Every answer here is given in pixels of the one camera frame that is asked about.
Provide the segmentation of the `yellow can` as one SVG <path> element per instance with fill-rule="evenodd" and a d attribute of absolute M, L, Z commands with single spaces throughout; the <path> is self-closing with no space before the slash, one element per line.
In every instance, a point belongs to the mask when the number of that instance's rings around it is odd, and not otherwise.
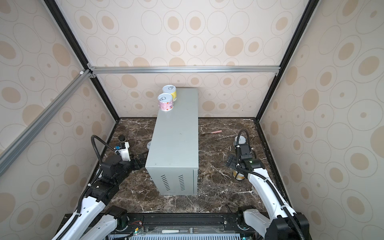
<path fill-rule="evenodd" d="M 245 176 L 235 170 L 233 170 L 233 176 L 237 181 L 243 181 L 245 179 Z"/>
<path fill-rule="evenodd" d="M 163 93 L 171 94 L 174 102 L 177 100 L 177 88 L 174 85 L 166 85 L 162 90 Z"/>

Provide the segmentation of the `pink can front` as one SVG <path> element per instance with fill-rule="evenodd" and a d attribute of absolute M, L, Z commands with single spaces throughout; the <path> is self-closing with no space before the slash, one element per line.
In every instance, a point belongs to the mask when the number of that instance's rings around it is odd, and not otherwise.
<path fill-rule="evenodd" d="M 169 112 L 174 108 L 173 96 L 169 93 L 162 93 L 158 96 L 159 108 L 163 112 Z"/>

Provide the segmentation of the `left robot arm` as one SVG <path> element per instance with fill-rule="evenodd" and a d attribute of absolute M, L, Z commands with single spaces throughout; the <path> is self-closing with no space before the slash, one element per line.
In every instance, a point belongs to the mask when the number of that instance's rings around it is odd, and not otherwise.
<path fill-rule="evenodd" d="M 55 240 L 103 240 L 112 232 L 125 231 L 129 223 L 127 210 L 105 207 L 120 189 L 120 184 L 133 171 L 145 167 L 148 152 L 130 154 L 125 136 L 114 148 L 100 137 L 91 136 L 91 143 L 99 161 L 98 173 L 82 192 L 77 208 L 64 226 L 53 237 Z"/>

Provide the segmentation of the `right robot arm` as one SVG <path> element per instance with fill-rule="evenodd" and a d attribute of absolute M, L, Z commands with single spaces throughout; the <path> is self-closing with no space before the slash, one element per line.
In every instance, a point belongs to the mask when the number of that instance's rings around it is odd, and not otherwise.
<path fill-rule="evenodd" d="M 234 147 L 235 154 L 229 155 L 226 166 L 233 170 L 236 180 L 248 180 L 252 184 L 268 213 L 266 217 L 252 206 L 239 207 L 238 227 L 253 229 L 264 240 L 309 240 L 309 221 L 284 200 L 273 184 L 265 165 L 250 145 L 246 129 L 239 131 Z"/>

